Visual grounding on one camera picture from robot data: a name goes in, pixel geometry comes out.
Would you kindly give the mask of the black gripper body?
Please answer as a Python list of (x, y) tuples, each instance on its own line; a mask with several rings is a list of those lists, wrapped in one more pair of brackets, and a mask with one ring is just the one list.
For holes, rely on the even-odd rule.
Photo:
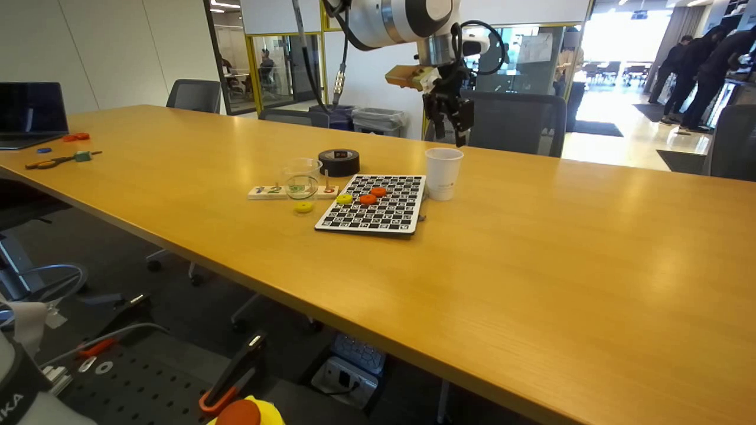
[(432, 123), (449, 119), (452, 128), (473, 124), (473, 100), (463, 97), (470, 83), (470, 70), (463, 63), (447, 63), (436, 67), (429, 92), (423, 97), (424, 115)]

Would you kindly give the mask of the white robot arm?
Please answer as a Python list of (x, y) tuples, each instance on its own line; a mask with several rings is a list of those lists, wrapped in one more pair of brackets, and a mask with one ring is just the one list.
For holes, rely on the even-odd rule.
[(429, 139), (452, 130), (452, 142), (465, 146), (475, 123), (475, 105), (463, 97), (473, 72), (463, 60), (463, 24), (457, 0), (320, 0), (338, 20), (345, 40), (372, 51), (390, 44), (418, 43), (418, 60), (385, 72), (397, 86), (423, 94), (423, 112), (429, 119)]

